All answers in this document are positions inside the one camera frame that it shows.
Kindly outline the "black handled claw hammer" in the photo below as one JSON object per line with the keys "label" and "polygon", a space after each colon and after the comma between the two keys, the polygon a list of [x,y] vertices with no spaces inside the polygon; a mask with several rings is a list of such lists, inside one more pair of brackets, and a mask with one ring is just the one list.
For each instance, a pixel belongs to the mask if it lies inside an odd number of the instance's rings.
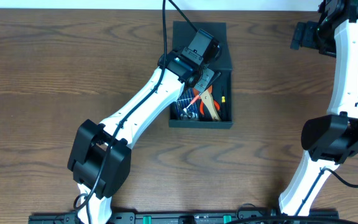
{"label": "black handled claw hammer", "polygon": [[210,81],[208,85],[208,88],[203,93],[194,93],[196,96],[192,100],[192,103],[197,104],[199,116],[205,115],[204,107],[206,107],[213,121],[221,120],[218,113],[220,111],[220,104],[212,96],[213,83],[220,77],[220,75],[221,72],[218,72],[213,77],[213,79]]}

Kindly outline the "black yellow screwdriver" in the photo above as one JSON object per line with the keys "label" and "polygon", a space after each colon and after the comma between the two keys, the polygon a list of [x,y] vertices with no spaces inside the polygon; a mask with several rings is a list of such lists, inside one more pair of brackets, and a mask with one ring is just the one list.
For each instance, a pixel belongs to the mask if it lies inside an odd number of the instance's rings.
{"label": "black yellow screwdriver", "polygon": [[226,95],[225,95],[225,88],[224,86],[221,87],[221,115],[222,120],[227,121],[227,103],[226,103]]}

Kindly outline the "dark green box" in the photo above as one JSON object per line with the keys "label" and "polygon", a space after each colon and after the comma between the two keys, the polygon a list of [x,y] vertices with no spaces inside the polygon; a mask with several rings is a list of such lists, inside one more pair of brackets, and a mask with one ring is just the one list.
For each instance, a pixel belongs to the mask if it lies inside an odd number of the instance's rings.
{"label": "dark green box", "polygon": [[187,89],[170,105],[171,128],[229,129],[232,121],[232,62],[227,45],[226,24],[223,22],[195,22],[219,41],[220,53],[209,68],[216,72],[208,93],[198,95],[196,88]]}

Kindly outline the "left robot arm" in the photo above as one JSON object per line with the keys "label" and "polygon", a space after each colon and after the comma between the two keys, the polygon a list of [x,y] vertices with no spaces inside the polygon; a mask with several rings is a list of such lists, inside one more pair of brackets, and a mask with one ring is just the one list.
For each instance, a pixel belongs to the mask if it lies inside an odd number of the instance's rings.
{"label": "left robot arm", "polygon": [[145,86],[100,123],[87,119],[78,128],[67,167],[80,194],[74,201],[79,223],[107,223],[113,195],[127,179],[132,149],[152,121],[193,88],[220,51],[219,41],[203,29],[187,47],[164,52]]}

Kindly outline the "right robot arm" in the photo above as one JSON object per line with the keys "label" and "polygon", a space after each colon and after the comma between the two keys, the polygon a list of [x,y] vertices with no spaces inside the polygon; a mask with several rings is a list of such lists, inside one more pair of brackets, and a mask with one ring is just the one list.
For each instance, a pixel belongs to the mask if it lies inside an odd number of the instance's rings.
{"label": "right robot arm", "polygon": [[304,153],[289,186],[279,196],[280,212],[306,217],[330,175],[344,185],[336,169],[358,154],[358,0],[324,0],[319,21],[297,24],[291,49],[316,49],[336,59],[327,114],[308,120],[301,132]]}

